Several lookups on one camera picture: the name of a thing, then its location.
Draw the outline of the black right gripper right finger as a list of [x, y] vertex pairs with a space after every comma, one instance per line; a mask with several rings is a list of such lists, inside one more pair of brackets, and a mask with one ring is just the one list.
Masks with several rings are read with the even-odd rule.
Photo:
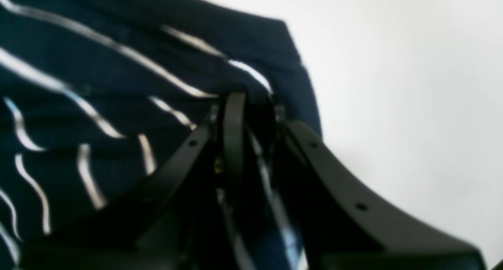
[[273, 182], [311, 270], [483, 270], [473, 245], [410, 216], [345, 168], [318, 134], [274, 107]]

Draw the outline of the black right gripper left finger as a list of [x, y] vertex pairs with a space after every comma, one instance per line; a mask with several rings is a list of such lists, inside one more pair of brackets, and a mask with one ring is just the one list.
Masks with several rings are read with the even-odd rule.
[[228, 195], [244, 187], [246, 95], [232, 93], [153, 175], [95, 214], [27, 243], [22, 270], [237, 270]]

